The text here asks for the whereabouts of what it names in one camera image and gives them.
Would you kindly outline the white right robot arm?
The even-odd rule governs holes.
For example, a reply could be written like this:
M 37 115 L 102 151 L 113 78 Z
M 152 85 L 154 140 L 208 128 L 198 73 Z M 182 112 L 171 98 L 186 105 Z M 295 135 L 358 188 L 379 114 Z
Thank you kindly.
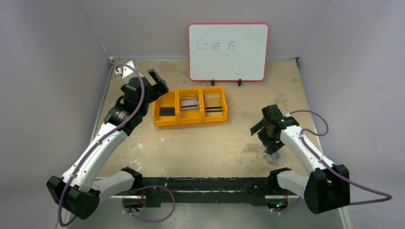
M 268 177 L 268 188 L 274 194 L 291 191 L 304 199 L 314 214 L 342 208 L 350 204 L 349 170 L 323 155 L 305 135 L 298 121 L 283 115 L 276 104 L 262 108 L 263 118 L 251 127 L 269 155 L 287 146 L 305 168 L 308 176 L 301 176 L 290 168 L 273 170 Z

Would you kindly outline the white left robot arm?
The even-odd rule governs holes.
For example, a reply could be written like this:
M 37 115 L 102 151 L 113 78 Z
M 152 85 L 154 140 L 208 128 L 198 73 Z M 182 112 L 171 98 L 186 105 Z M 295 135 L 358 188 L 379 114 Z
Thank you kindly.
M 62 220 L 63 210 L 86 219 L 107 198 L 122 192 L 137 195 L 145 189 L 142 174 L 129 167 L 121 169 L 114 176 L 96 180 L 112 153 L 143 121 L 149 104 L 169 91 L 166 82 L 154 69 L 148 71 L 155 81 L 154 85 L 136 69 L 133 73 L 137 76 L 126 79 L 121 87 L 124 95 L 109 110 L 85 152 L 60 177 L 51 176 L 46 183 L 54 202 L 58 204 L 58 221 L 63 227 L 68 225 Z

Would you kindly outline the small clear plastic cup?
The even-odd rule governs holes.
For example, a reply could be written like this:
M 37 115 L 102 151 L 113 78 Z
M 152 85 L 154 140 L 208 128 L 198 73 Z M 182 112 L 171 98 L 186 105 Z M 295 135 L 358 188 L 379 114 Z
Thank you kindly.
M 267 154 L 266 161 L 271 165 L 281 165 L 282 164 L 282 154 L 276 151 L 272 154 Z

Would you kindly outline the yellow three-compartment plastic bin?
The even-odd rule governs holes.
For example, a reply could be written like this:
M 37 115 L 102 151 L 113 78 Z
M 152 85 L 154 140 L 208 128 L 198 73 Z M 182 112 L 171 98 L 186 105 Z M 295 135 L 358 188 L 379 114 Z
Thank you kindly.
M 222 86 L 170 90 L 153 103 L 155 127 L 225 122 L 228 107 Z

